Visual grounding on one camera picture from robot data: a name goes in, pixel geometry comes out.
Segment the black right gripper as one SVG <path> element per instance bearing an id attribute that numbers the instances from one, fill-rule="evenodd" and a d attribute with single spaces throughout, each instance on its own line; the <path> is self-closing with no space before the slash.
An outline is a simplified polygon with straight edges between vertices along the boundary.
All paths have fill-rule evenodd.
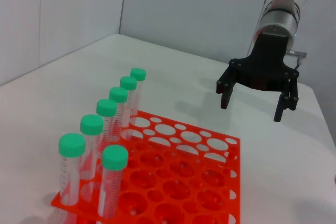
<path id="1" fill-rule="evenodd" d="M 227 109 L 236 83 L 260 91 L 281 92 L 274 121 L 280 122 L 283 111 L 294 111 L 298 103 L 299 72 L 284 63 L 287 36 L 266 33 L 258 35 L 249 56 L 231 60 L 216 82 L 216 93 L 221 94 L 220 107 Z"/>

